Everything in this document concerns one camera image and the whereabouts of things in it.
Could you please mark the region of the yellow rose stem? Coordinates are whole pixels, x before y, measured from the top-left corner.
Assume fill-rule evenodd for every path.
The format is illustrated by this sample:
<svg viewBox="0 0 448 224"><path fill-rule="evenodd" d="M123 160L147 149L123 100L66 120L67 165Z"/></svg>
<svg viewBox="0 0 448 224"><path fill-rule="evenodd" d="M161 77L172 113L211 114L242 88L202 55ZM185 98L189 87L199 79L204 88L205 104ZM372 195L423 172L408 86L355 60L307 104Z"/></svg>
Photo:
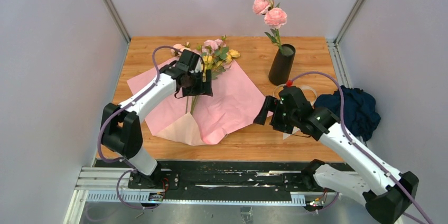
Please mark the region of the yellow rose stem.
<svg viewBox="0 0 448 224"><path fill-rule="evenodd" d="M240 57L237 50L229 49L228 47L221 47L212 51L211 46L207 47L208 52L203 52L202 58L205 62L205 72L203 73L203 80L207 79L207 72L210 72L211 80L216 80L218 77L230 69L233 60Z"/></svg>

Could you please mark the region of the black cylindrical vase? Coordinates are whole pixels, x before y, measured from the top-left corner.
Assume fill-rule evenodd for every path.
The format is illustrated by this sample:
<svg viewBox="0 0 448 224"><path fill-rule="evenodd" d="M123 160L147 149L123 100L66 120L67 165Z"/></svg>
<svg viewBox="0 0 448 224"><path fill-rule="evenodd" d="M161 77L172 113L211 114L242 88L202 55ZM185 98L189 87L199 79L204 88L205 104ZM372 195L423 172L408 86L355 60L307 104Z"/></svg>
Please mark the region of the black cylindrical vase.
<svg viewBox="0 0 448 224"><path fill-rule="evenodd" d="M268 79L274 85L281 85L288 81L295 58L296 49L290 44L282 44L277 50Z"/></svg>

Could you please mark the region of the pink paper bouquet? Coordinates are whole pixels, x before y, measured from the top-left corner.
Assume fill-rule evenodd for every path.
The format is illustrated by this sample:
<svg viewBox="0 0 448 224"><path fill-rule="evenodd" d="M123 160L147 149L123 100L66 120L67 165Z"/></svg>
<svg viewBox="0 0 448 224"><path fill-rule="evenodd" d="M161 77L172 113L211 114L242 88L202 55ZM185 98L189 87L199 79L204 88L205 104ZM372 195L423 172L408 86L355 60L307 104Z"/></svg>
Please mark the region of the pink paper bouquet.
<svg viewBox="0 0 448 224"><path fill-rule="evenodd" d="M212 97L198 98L193 113L186 112L185 98L164 99L145 118L152 135L191 146L216 145L251 125L265 101L236 61L212 81L212 91Z"/></svg>

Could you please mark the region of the pale pink rose stem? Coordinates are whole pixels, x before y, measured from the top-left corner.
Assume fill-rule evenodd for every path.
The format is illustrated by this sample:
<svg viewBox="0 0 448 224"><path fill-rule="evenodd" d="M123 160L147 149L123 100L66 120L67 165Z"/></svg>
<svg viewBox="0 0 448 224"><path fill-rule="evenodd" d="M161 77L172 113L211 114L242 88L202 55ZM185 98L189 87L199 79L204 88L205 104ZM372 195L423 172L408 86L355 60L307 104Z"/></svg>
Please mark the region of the pale pink rose stem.
<svg viewBox="0 0 448 224"><path fill-rule="evenodd" d="M184 50L191 50L190 42L185 42L183 44L181 43L174 44L173 49L171 50L171 54L175 57L178 57L182 54Z"/></svg>

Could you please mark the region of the pink two-bloom rose stem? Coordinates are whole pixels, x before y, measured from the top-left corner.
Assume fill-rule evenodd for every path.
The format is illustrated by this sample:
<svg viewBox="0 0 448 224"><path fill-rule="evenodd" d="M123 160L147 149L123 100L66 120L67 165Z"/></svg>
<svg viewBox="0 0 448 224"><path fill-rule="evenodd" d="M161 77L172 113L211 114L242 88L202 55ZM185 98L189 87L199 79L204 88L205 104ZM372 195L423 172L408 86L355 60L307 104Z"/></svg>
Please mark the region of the pink two-bloom rose stem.
<svg viewBox="0 0 448 224"><path fill-rule="evenodd" d="M226 40L226 35L215 40L206 40L203 44L197 45L195 51L201 55L206 64L225 62L229 56L229 47Z"/></svg>

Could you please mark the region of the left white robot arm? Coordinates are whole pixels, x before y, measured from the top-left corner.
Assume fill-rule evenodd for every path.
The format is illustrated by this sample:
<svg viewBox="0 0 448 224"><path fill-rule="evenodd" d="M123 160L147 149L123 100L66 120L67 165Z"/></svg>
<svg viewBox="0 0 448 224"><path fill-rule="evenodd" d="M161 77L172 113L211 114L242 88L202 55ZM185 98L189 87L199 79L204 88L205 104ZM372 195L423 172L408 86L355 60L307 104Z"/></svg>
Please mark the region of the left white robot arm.
<svg viewBox="0 0 448 224"><path fill-rule="evenodd" d="M179 92L183 97L213 95L211 70L193 51L183 50L177 60L154 68L154 79L138 93L118 105L104 107L97 139L97 151L104 162L125 162L150 189L161 184L162 171L160 163L143 147L141 123L164 99Z"/></svg>

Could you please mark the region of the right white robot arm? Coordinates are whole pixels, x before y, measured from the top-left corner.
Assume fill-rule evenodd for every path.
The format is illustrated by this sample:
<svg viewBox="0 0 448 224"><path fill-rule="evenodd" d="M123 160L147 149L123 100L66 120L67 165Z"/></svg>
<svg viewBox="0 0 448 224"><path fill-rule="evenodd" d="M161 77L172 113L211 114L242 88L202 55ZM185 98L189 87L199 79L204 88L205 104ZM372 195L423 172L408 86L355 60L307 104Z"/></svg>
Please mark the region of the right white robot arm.
<svg viewBox="0 0 448 224"><path fill-rule="evenodd" d="M268 112L273 114L269 124L274 130L291 134L298 128L331 148L358 173L353 176L313 160L301 177L305 189L315 191L322 187L339 192L365 206L379 223L395 223L413 203L418 177L384 162L353 138L331 110L312 107L300 88L285 86L277 98L266 96L254 123L264 125Z"/></svg>

